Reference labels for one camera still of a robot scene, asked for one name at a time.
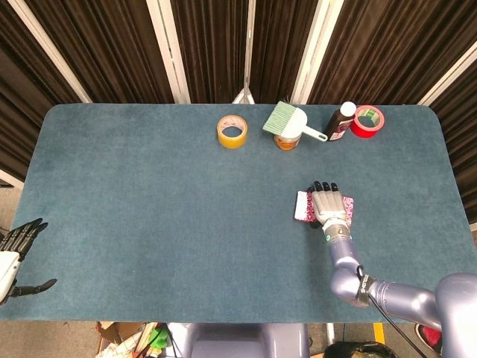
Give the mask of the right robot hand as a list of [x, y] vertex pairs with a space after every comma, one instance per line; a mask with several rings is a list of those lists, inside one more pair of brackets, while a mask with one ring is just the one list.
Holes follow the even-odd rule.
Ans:
[[310, 227], [318, 229], [336, 223], [350, 227], [344, 197], [337, 183], [315, 180], [307, 189], [307, 194], [311, 198], [314, 216], [309, 222]]

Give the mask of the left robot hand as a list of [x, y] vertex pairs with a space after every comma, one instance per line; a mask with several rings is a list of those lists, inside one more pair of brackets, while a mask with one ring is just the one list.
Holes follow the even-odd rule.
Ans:
[[42, 218], [12, 229], [1, 238], [1, 305], [9, 298], [36, 295], [50, 289], [57, 279], [50, 279], [38, 286], [17, 286], [16, 276], [37, 236], [48, 227]]

